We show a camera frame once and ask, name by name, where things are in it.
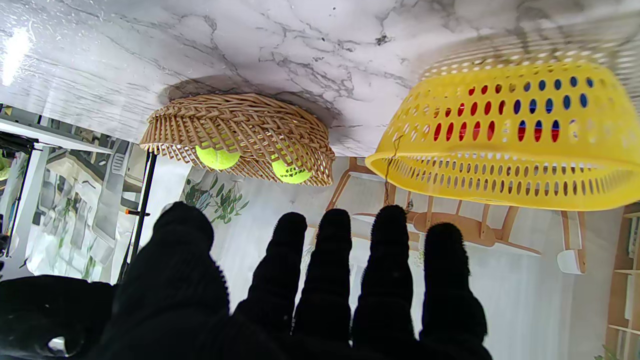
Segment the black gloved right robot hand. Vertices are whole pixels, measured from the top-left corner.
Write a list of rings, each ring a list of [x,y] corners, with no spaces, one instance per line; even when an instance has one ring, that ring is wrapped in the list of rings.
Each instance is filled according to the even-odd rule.
[[[58,275],[0,285],[3,360],[88,360],[112,316],[117,285]]]

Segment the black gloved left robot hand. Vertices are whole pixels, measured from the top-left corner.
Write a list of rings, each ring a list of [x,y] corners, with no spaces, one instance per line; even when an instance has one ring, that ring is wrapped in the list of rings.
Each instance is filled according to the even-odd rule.
[[[118,285],[112,317],[92,360],[490,360],[485,311],[470,288],[459,228],[425,235],[422,329],[415,335],[406,212],[379,210],[354,311],[351,219],[330,209],[301,275],[306,218],[277,221],[247,297],[230,309],[226,279],[210,255],[213,227],[194,206],[174,202]]]

